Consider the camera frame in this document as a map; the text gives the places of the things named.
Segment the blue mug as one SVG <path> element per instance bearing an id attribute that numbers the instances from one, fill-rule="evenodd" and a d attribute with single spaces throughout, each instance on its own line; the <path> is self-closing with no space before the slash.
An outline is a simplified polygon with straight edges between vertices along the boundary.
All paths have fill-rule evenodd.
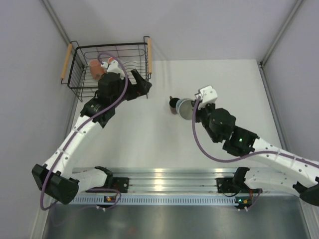
<path id="1" fill-rule="evenodd" d="M 184 98 L 178 99 L 175 109 L 177 114 L 184 120 L 192 120 L 194 100 Z"/>

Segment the salmon dotted mug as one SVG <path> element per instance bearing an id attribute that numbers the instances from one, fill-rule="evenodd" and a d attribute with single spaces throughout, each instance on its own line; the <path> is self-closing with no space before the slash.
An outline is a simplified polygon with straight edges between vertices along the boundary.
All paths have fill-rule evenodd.
<path id="1" fill-rule="evenodd" d="M 96 81 L 99 81 L 102 75 L 107 72 L 106 68 L 104 68 L 104 62 L 100 62 L 98 59 L 91 60 L 89 68 L 92 78 Z"/>

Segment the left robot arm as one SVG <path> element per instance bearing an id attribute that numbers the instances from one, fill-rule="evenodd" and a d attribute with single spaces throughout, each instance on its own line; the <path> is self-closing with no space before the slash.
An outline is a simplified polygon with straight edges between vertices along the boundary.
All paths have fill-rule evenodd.
<path id="1" fill-rule="evenodd" d="M 115 115 L 115 109 L 122 101 L 149 93 L 152 84 L 137 69 L 131 70 L 131 74 L 135 84 L 115 71 L 103 74 L 94 97 L 84 105 L 63 143 L 44 164 L 33 167 L 31 172 L 42 196 L 48 195 L 67 205 L 80 192 L 93 188 L 109 192 L 113 188 L 113 172 L 109 169 L 96 166 L 89 171 L 73 173 L 73 168 L 89 142 Z"/>

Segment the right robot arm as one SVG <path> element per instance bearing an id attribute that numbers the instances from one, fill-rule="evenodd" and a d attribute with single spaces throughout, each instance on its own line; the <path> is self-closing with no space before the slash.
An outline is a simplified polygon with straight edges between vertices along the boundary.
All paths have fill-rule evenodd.
<path id="1" fill-rule="evenodd" d="M 192 133 L 200 151 L 215 162 L 232 163 L 252 158 L 276 170 L 274 176 L 261 175 L 248 167 L 238 167 L 233 177 L 234 189 L 263 189 L 271 186 L 274 190 L 298 196 L 303 201 L 319 204 L 319 163 L 297 156 L 272 145 L 251 132 L 236 125 L 236 117 L 214 103 L 200 107 L 201 100 L 193 102 Z M 223 160 L 209 155 L 201 146 L 196 133 L 200 123 L 214 143 L 222 143 L 222 149 L 233 156 Z"/>

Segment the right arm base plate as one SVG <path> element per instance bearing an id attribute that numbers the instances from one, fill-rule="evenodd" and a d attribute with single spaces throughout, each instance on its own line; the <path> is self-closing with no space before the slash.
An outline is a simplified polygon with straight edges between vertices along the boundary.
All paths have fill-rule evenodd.
<path id="1" fill-rule="evenodd" d="M 244 182 L 235 182 L 232 177 L 217 178 L 217 191 L 227 196 L 236 196 L 238 194 L 259 193 L 262 189 L 251 189 Z"/>

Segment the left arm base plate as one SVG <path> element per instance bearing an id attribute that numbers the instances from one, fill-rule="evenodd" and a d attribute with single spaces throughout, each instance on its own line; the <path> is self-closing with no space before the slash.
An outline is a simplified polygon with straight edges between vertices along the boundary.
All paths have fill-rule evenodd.
<path id="1" fill-rule="evenodd" d="M 102 192 L 115 192 L 115 190 L 121 193 L 127 193 L 129 188 L 129 178 L 128 177 L 113 177 L 107 180 L 105 185 L 101 187 L 95 187 L 87 190 L 90 193 L 102 193 Z"/>

